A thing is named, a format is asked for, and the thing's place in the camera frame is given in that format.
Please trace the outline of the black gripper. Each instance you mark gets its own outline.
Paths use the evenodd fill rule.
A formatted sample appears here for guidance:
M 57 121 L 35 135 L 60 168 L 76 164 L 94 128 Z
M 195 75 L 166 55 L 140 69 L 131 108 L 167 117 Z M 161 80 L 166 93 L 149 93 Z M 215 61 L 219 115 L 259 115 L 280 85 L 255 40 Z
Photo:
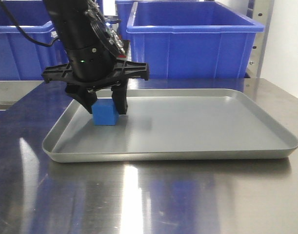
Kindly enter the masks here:
M 42 73 L 46 83 L 63 81 L 66 94 L 81 104 L 92 114 L 92 105 L 97 101 L 96 93 L 89 93 L 86 88 L 103 89 L 128 80 L 129 78 L 149 79 L 147 63 L 131 62 L 120 59 L 125 56 L 125 50 L 111 51 L 104 45 L 92 45 L 81 49 L 65 47 L 69 62 L 47 67 Z M 127 84 L 113 86 L 112 100 L 120 115 L 127 114 Z

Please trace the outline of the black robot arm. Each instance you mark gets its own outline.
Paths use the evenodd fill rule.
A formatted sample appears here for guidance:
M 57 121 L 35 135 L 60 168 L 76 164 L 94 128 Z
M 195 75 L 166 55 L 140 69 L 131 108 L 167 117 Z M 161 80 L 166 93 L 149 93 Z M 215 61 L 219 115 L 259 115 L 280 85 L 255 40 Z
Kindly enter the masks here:
M 63 81 L 65 92 L 89 113 L 98 90 L 110 88 L 120 115 L 127 113 L 130 78 L 149 79 L 147 63 L 120 59 L 123 41 L 93 0 L 46 0 L 46 10 L 68 57 L 68 63 L 47 67 L 45 82 Z

